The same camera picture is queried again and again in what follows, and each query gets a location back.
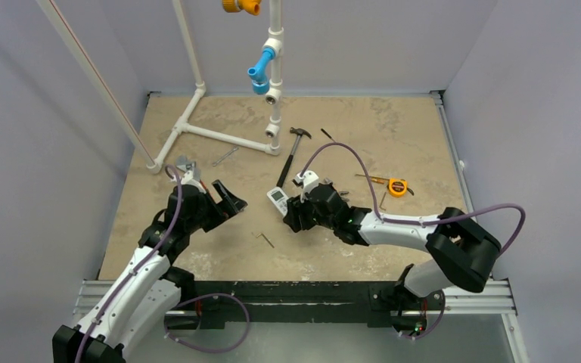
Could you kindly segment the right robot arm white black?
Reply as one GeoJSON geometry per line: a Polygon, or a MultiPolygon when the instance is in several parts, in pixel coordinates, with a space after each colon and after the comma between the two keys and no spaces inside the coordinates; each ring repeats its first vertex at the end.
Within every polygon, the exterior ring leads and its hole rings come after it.
{"type": "Polygon", "coordinates": [[[297,233],[315,226],[329,229],[349,245],[390,245],[420,250],[430,260],[406,268],[394,296],[411,308],[432,292],[456,286],[483,292],[502,245],[487,230],[455,207],[439,215],[400,217],[349,206],[332,185],[287,199],[283,221],[297,233]]]}

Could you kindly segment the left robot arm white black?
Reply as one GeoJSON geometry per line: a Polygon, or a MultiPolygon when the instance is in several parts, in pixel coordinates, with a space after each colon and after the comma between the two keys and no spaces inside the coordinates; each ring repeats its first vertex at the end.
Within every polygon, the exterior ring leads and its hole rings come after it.
{"type": "Polygon", "coordinates": [[[51,341],[55,362],[126,362],[171,308],[186,309],[199,301],[194,275],[174,261],[193,233],[211,231],[247,207],[221,181],[212,186],[219,200],[195,179],[173,188],[110,289],[72,327],[57,329],[51,341]]]}

